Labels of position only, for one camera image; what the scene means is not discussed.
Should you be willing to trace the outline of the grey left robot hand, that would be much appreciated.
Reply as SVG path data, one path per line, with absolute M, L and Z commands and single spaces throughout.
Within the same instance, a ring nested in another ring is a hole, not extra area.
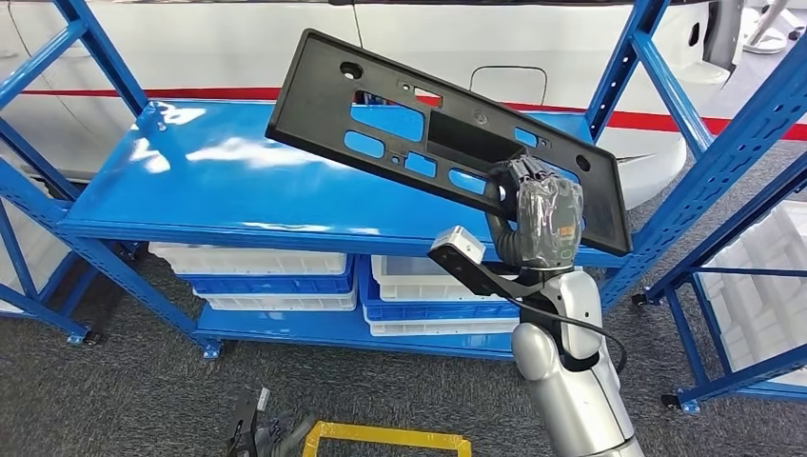
M 306 435 L 313 429 L 318 419 L 307 414 L 300 422 L 286 414 L 271 419 L 267 425 L 258 427 L 255 445 L 259 456 L 291 456 Z

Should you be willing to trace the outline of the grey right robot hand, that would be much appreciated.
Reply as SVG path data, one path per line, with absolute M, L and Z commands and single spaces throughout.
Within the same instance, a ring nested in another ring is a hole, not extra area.
M 499 258 L 515 268 L 573 266 L 581 243 L 582 187 L 529 154 L 498 162 L 483 195 L 516 217 L 485 215 Z

